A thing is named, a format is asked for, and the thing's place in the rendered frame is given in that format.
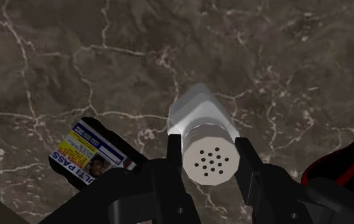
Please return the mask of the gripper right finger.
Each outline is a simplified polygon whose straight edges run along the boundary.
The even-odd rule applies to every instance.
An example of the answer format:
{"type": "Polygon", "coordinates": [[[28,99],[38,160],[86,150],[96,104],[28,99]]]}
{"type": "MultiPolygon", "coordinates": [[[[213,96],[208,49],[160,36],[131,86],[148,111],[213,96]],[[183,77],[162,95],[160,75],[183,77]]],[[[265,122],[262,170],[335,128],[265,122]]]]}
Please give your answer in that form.
{"type": "Polygon", "coordinates": [[[235,178],[253,224],[354,224],[354,193],[325,178],[303,186],[284,168],[265,164],[251,142],[238,137],[235,178]]]}

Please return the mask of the white salt shaker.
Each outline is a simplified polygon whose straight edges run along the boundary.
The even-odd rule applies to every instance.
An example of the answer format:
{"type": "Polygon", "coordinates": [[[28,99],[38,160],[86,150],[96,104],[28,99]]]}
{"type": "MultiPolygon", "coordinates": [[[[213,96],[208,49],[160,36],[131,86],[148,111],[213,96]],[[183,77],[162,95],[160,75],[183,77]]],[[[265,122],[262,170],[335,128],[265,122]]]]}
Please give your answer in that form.
{"type": "Polygon", "coordinates": [[[198,83],[169,107],[167,133],[181,136],[182,168],[200,185],[228,181],[239,166],[239,137],[232,118],[210,90],[198,83]]]}

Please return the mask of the black object with red trim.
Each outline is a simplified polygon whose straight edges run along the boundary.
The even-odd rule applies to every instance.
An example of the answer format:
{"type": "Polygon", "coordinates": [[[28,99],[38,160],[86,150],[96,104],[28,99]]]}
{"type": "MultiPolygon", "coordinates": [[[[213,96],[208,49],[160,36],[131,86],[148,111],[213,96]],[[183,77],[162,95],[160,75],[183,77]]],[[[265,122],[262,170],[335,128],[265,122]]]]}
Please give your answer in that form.
{"type": "Polygon", "coordinates": [[[354,142],[313,162],[303,173],[301,184],[327,178],[354,193],[354,142]]]}

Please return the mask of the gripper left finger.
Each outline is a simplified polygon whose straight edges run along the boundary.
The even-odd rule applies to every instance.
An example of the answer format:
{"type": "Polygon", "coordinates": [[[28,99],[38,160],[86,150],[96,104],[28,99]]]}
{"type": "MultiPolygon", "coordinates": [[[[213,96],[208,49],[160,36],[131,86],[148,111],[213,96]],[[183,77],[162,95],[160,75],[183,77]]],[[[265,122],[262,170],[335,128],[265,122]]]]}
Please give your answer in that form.
{"type": "Polygon", "coordinates": [[[168,137],[167,157],[145,162],[136,174],[106,171],[40,224],[201,224],[181,179],[181,137],[168,137]]]}

